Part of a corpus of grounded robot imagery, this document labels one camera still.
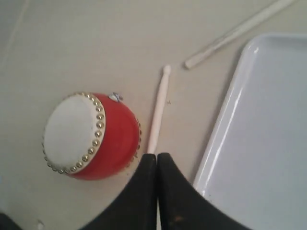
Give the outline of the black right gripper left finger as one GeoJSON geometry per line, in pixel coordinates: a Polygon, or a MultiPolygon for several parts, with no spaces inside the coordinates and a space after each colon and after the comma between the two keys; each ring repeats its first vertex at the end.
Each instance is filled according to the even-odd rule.
{"type": "Polygon", "coordinates": [[[155,230],[157,225],[156,156],[144,154],[116,199],[84,230],[155,230]]]}

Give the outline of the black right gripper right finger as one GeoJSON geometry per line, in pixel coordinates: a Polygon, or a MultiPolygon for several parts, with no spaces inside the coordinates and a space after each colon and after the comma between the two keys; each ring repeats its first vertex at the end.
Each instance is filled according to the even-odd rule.
{"type": "Polygon", "coordinates": [[[157,156],[157,194],[163,230],[242,229],[193,188],[169,153],[157,156]]]}

